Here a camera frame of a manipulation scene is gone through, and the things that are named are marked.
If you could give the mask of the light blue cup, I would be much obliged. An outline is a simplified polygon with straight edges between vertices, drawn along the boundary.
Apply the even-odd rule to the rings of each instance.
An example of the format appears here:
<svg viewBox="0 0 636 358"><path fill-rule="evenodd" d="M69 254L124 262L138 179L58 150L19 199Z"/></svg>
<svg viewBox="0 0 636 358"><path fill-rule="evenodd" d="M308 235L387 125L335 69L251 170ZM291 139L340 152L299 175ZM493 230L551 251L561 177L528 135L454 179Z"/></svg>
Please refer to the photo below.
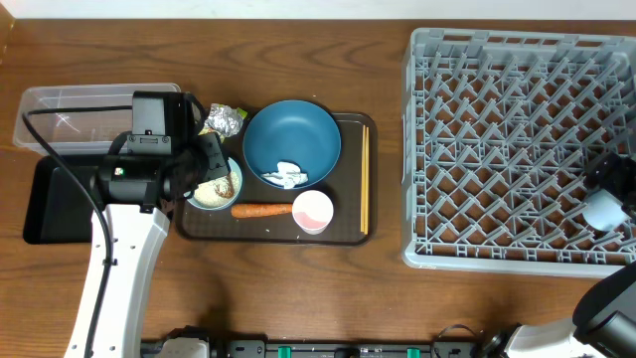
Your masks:
<svg viewBox="0 0 636 358"><path fill-rule="evenodd" d="M613 231L630 219L623 211L622 203L604 189L588 194L583 203L583 219L597 231Z"/></svg>

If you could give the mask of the white tissue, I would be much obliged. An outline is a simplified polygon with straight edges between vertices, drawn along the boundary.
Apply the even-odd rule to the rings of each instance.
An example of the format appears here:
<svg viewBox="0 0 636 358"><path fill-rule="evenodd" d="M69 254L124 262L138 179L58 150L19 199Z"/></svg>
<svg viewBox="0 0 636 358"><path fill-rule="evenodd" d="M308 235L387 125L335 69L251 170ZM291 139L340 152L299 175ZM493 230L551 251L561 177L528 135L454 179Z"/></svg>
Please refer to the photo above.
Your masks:
<svg viewBox="0 0 636 358"><path fill-rule="evenodd" d="M299 166L286 161L279 161L275 172L264 173L261 178L285 190L304 185L308 181L308 175Z"/></svg>

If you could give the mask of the dark blue plate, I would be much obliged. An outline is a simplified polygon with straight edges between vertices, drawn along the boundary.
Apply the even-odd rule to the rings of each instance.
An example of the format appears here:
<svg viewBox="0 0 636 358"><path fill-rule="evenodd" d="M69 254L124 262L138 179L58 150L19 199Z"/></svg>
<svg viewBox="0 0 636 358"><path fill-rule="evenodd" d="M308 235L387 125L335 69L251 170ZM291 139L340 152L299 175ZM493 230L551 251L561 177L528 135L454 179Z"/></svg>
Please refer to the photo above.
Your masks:
<svg viewBox="0 0 636 358"><path fill-rule="evenodd" d="M260 110L246 125L242 153L246 166L260 181L277 171L280 162L299 167L308 188L335 168L342 138L334 117L323 107L305 100L283 100Z"/></svg>

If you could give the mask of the pink cup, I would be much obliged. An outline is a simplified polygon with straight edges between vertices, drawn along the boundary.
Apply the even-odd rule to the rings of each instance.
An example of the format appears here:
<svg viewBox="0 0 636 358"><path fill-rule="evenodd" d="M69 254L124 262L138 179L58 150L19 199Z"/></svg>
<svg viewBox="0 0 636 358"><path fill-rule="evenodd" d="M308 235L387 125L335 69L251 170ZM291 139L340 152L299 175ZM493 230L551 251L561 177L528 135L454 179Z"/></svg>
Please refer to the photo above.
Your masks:
<svg viewBox="0 0 636 358"><path fill-rule="evenodd" d="M331 199L321 191L308 190L299 194L292 204L294 222L307 234L321 234L334 217Z"/></svg>

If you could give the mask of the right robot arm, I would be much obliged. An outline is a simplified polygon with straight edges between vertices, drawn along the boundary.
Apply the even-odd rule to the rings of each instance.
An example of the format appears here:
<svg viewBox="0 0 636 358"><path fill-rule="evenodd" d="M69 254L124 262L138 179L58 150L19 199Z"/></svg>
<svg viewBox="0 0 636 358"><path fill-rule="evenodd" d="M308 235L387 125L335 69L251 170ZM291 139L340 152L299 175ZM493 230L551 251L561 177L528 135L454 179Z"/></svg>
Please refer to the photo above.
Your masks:
<svg viewBox="0 0 636 358"><path fill-rule="evenodd" d="M588 170L583 219L603 233L635 219L635 161L607 153ZM599 281L571 318L541 326L518 325L486 340L475 357L633 357L635 265Z"/></svg>

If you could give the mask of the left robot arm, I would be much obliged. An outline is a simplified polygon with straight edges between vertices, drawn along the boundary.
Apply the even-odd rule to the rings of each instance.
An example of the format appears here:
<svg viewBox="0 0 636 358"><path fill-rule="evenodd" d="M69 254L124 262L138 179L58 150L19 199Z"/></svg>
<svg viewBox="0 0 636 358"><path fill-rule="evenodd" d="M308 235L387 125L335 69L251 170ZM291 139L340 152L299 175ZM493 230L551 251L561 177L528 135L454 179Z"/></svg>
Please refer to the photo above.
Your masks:
<svg viewBox="0 0 636 358"><path fill-rule="evenodd" d="M152 274L174 204L229 174L206 109L189 92L137 91L132 128L111 144L86 189L91 251L69 357L138 357Z"/></svg>

